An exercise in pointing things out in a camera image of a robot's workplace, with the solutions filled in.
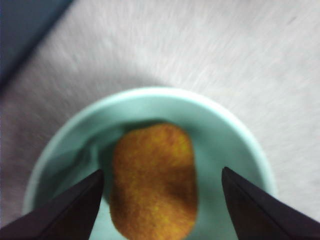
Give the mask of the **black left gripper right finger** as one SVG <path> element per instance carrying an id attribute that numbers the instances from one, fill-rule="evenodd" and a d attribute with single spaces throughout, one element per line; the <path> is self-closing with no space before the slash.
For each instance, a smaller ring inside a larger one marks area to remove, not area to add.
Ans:
<path id="1" fill-rule="evenodd" d="M 228 167 L 221 173 L 228 213 L 240 240 L 318 240 L 320 223 Z"/>

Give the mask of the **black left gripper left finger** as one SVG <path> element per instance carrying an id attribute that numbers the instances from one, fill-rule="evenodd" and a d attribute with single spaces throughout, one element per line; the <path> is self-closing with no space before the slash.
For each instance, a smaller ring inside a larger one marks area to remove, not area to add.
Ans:
<path id="1" fill-rule="evenodd" d="M 102 198 L 104 173 L 97 170 L 45 205 L 0 229 L 2 240 L 88 240 Z"/>

